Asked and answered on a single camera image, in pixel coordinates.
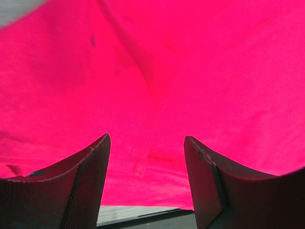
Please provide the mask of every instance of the magenta cloth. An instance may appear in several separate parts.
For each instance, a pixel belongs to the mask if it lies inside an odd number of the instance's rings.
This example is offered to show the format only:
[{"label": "magenta cloth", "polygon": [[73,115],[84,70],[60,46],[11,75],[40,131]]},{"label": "magenta cloth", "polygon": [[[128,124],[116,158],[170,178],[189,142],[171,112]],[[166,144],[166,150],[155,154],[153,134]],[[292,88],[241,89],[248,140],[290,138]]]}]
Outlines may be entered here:
[{"label": "magenta cloth", "polygon": [[49,0],[0,30],[0,177],[112,138],[103,205],[191,209],[183,140],[305,165],[303,0]]}]

